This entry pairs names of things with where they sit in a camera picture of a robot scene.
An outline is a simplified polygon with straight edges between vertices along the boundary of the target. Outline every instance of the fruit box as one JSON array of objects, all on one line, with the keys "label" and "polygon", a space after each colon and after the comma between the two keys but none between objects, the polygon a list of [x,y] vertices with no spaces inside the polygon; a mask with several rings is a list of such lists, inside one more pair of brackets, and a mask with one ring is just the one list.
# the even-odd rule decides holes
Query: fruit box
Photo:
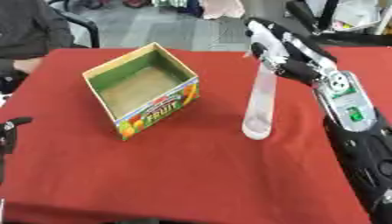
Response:
[{"label": "fruit box", "polygon": [[83,73],[123,140],[199,97],[199,77],[152,43]]}]

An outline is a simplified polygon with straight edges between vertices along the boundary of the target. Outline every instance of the table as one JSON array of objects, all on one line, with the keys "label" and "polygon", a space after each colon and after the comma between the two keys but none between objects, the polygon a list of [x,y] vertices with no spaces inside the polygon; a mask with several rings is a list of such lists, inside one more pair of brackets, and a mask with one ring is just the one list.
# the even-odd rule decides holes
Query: table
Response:
[{"label": "table", "polygon": [[[392,119],[390,49],[330,50]],[[172,50],[199,74],[201,97],[120,141],[81,73],[128,51],[57,50],[0,109],[1,121],[35,119],[20,128],[15,153],[7,157],[0,187],[7,218],[368,223],[327,142],[308,87],[279,79],[271,136],[253,141],[242,134],[257,70],[256,60],[244,59],[243,52]]]}]

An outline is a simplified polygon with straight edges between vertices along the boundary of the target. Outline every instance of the chair leg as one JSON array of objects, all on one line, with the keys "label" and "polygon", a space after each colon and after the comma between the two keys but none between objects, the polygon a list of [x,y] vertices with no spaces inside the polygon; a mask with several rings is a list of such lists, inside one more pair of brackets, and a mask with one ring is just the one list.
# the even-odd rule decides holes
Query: chair leg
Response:
[{"label": "chair leg", "polygon": [[69,2],[70,2],[70,0],[64,0],[64,3],[63,3],[64,11],[69,11]]},{"label": "chair leg", "polygon": [[51,0],[51,1],[47,2],[47,4],[55,4],[58,2],[62,2],[62,1],[64,1],[64,0]]}]

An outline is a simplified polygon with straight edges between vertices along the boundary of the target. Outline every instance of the robotic arm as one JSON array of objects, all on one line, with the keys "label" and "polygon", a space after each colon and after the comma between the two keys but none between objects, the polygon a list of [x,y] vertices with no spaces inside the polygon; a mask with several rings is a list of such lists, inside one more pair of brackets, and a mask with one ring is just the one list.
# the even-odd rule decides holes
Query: robotic arm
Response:
[{"label": "robotic arm", "polygon": [[309,86],[325,111],[324,128],[356,196],[374,224],[392,223],[392,128],[356,76],[337,59],[279,24],[246,22],[251,51],[276,75]]}]

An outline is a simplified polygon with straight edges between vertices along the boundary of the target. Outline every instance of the person's hand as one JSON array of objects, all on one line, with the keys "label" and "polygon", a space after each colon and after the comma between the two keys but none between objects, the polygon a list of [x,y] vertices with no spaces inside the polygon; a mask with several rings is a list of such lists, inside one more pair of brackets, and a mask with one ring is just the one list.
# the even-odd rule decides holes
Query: person's hand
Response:
[{"label": "person's hand", "polygon": [[41,64],[42,58],[14,60],[14,68],[27,74],[31,74]]}]

